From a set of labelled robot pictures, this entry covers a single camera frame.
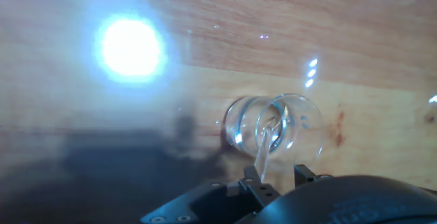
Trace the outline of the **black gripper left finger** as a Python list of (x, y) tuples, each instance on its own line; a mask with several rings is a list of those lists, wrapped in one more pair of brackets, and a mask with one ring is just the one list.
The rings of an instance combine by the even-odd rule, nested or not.
[(248, 224), (280, 197), (254, 166), (237, 182), (207, 182), (141, 218), (145, 224)]

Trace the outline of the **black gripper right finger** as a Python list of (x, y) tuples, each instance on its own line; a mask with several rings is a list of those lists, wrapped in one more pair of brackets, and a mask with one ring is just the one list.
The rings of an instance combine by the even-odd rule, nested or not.
[(310, 182), (316, 182), (324, 179), (332, 178), (332, 175), (322, 174), (316, 175), (305, 165), (294, 165), (294, 185), (302, 186)]

